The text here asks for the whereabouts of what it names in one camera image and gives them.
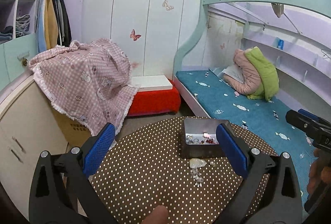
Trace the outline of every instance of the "white stone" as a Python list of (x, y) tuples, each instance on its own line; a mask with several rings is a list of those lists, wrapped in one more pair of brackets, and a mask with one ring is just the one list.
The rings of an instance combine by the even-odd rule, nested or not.
[(197, 159), (197, 158), (190, 159), (190, 168), (191, 169), (204, 167), (206, 164), (207, 164), (206, 161), (201, 160), (201, 159)]

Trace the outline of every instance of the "black container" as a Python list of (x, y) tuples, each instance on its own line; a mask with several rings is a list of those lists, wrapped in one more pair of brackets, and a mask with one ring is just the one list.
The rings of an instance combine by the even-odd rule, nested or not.
[(219, 144), (188, 144), (186, 136), (201, 137), (203, 133), (208, 133), (216, 140), (216, 128), (224, 123), (232, 130), (228, 120), (212, 118), (185, 118), (183, 121), (182, 133), (180, 135), (181, 157), (182, 158), (218, 158), (225, 157)]

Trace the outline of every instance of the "polka dot tablecloth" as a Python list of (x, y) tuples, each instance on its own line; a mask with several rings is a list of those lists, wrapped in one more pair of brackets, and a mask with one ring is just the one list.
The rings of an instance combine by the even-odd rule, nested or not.
[[(227, 158), (215, 158), (216, 166), (199, 169), (201, 188), (190, 177), (189, 159), (180, 157), (179, 138), (185, 117), (146, 125), (121, 139), (102, 161), (92, 186), (120, 224), (141, 223), (158, 205), (168, 208), (168, 223), (212, 223), (229, 203), (242, 178)], [(233, 130), (250, 147), (275, 155), (264, 140), (242, 127)], [(254, 212), (264, 192), (268, 175), (249, 207)]]

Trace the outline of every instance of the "pink checkered blanket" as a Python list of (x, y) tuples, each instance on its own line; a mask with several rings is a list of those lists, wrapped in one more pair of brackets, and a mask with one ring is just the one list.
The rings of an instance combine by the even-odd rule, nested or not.
[(84, 124), (92, 136), (107, 122), (117, 134), (138, 91), (127, 84), (128, 57), (108, 39), (57, 46), (33, 57), (29, 68), (52, 106)]

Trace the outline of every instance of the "floor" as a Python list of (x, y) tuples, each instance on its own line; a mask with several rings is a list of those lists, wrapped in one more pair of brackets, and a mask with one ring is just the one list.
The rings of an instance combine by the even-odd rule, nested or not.
[(148, 116), (140, 116), (140, 117), (127, 117), (123, 122), (123, 127), (121, 131), (116, 136), (116, 141), (119, 141), (123, 137), (133, 133), (135, 130), (143, 127), (147, 124), (153, 122), (159, 122), (164, 119), (173, 118), (173, 117), (189, 117), (194, 116), (194, 113), (190, 109), (190, 107), (185, 103), (185, 101), (181, 100), (181, 105), (179, 111), (175, 113), (166, 113), (166, 114), (158, 114), (158, 115), (148, 115)]

